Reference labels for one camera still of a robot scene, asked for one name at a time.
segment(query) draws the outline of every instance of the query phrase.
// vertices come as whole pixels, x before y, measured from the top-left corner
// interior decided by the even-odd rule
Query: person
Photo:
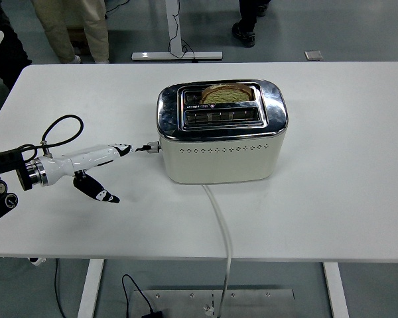
[[[104,0],[71,1],[82,18],[84,32],[94,61],[97,64],[108,64],[109,39]],[[66,28],[64,2],[62,0],[31,0],[31,3],[60,63],[80,64],[81,58],[75,55]]]
[[[241,20],[232,27],[232,34],[241,43],[251,48],[255,45],[255,33],[253,29],[258,17],[264,17],[271,0],[239,0]]]
[[[8,16],[1,7],[0,0],[0,31],[4,37],[0,43],[0,78],[12,90],[22,70],[33,61],[28,59],[22,42],[13,30]]]

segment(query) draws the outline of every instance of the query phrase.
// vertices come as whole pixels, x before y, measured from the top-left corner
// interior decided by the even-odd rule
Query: black shoe
[[[244,47],[251,48],[255,45],[255,33],[240,31],[238,22],[233,25],[232,33],[235,38],[238,38],[241,41]]]
[[[268,9],[268,5],[259,5],[257,8],[257,16],[264,17],[267,9]]]

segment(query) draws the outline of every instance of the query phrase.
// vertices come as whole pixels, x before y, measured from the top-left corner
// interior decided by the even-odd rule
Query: black cable
[[[60,314],[63,318],[66,318],[64,311],[62,310],[62,306],[60,305],[60,300],[58,297],[58,288],[57,288],[57,277],[58,277],[58,267],[59,267],[59,258],[56,259],[56,269],[54,271],[54,295],[56,296],[56,302],[58,303]]]
[[[176,15],[172,15],[172,17],[174,18],[174,22],[175,22],[177,28],[176,28],[176,30],[175,30],[175,35],[174,35],[172,38],[170,38],[170,41],[169,41],[169,43],[168,43],[168,52],[169,52],[169,54],[171,54],[172,56],[175,56],[176,58],[182,59],[182,58],[184,58],[184,55],[186,55],[186,53],[187,53],[187,48],[186,48],[186,46],[182,47],[182,51],[183,51],[183,55],[182,55],[182,56],[177,56],[177,55],[175,55],[175,54],[173,54],[173,53],[171,52],[171,41],[174,40],[174,39],[178,36],[179,25],[178,25],[178,22],[177,22],[177,17],[178,17],[179,14],[180,14],[180,0],[177,1],[177,5],[178,5],[177,14],[176,14]],[[194,51],[192,50],[192,48],[190,47],[190,45],[188,45],[188,43],[187,43],[185,40],[183,40],[183,39],[181,39],[181,41],[183,41],[184,43],[186,43],[186,45],[189,47],[190,51],[192,51],[192,53],[193,53],[193,60],[195,61],[196,58],[195,58],[195,56],[194,56]]]
[[[145,300],[146,300],[146,302],[147,302],[147,305],[149,305],[149,309],[151,310],[151,313],[153,313],[153,309],[152,309],[151,303],[149,303],[149,300],[147,300],[145,294],[141,291],[140,287],[136,284],[136,282],[134,281],[134,279],[133,279],[129,274],[124,274],[124,275],[122,276],[122,287],[123,287],[123,289],[124,289],[125,300],[126,300],[126,304],[127,304],[127,307],[126,307],[126,314],[125,314],[126,318],[129,318],[129,314],[128,314],[129,300],[128,300],[128,295],[127,295],[127,290],[125,289],[124,277],[129,277],[129,278],[130,278],[130,280],[133,282],[133,284],[135,285],[135,287],[137,288],[137,290],[140,292],[140,294],[143,296],[143,298],[145,298]]]
[[[41,137],[41,141],[46,140],[47,134],[61,121],[63,121],[64,119],[67,118],[75,118],[77,121],[80,122],[80,129],[78,130],[78,132],[72,136],[69,139],[66,139],[64,141],[58,142],[56,144],[49,144],[48,146],[46,146],[46,148],[52,148],[52,147],[57,147],[57,146],[62,146],[63,144],[68,144],[69,142],[73,141],[75,138],[77,138],[78,136],[81,135],[82,130],[84,129],[84,123],[82,122],[81,118],[79,118],[79,116],[77,115],[65,115],[62,116],[61,118],[58,118],[57,120],[55,120],[44,132],[43,136]]]
[[[80,123],[80,129],[78,129],[78,132],[77,132],[74,136],[72,136],[71,138],[68,138],[68,139],[66,139],[66,140],[64,140],[64,141],[61,141],[61,142],[57,142],[56,144],[43,144],[43,145],[41,145],[41,146],[35,146],[35,145],[33,145],[33,144],[24,144],[24,145],[18,147],[17,149],[19,149],[19,150],[22,149],[22,152],[34,150],[34,154],[33,154],[28,160],[24,160],[24,162],[30,162],[32,159],[34,159],[35,156],[37,155],[37,150],[38,150],[38,149],[45,149],[45,148],[53,148],[53,147],[57,147],[57,146],[62,146],[63,144],[68,144],[69,142],[73,141],[74,139],[78,138],[78,136],[81,135],[81,132],[82,132],[83,129],[84,129],[84,123],[83,123],[82,119],[79,118],[79,116],[76,116],[76,115],[65,115],[65,116],[62,116],[62,117],[58,118],[57,120],[55,120],[55,121],[46,129],[46,131],[44,132],[44,134],[43,134],[43,136],[42,136],[42,138],[41,138],[41,141],[45,141],[45,140],[46,140],[46,137],[47,137],[47,134],[48,134],[59,122],[63,121],[64,119],[67,119],[67,118],[74,118],[74,119],[76,119],[76,120]]]
[[[110,10],[106,11],[106,13],[112,12],[113,10],[116,10],[116,9],[118,9],[120,6],[122,6],[122,5],[126,5],[128,2],[130,2],[130,0],[126,0],[126,2],[124,2],[124,3],[121,3],[121,4],[117,5],[115,8],[113,8],[113,9],[110,9]]]

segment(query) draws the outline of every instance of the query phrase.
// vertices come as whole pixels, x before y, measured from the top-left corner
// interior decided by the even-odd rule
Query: white cable
[[[215,197],[212,194],[211,189],[207,185],[203,185],[203,184],[202,184],[202,187],[204,188],[206,194],[208,195],[208,197],[211,201],[212,207],[214,208],[215,215],[217,217],[218,224],[221,228],[221,233],[223,235],[224,246],[226,247],[226,252],[227,252],[226,276],[224,278],[224,287],[223,287],[223,293],[221,295],[220,309],[218,310],[218,314],[217,314],[217,318],[220,318],[221,314],[222,314],[224,296],[226,295],[226,292],[227,292],[228,278],[230,276],[230,266],[232,265],[233,246],[232,246],[232,240],[230,238],[230,233],[229,233],[227,225],[226,225],[226,221],[224,220],[224,217],[221,213],[220,207],[218,206],[218,203],[215,200]]]

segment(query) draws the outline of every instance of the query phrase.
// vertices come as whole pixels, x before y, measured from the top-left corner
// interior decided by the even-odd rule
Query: table leg
[[[78,318],[93,318],[94,316],[104,262],[105,260],[90,260],[88,264]]]
[[[333,318],[349,318],[338,263],[323,263]]]
[[[178,0],[165,0],[170,52],[136,52],[132,60],[221,60],[223,52],[186,52],[181,45],[181,26],[178,19]]]

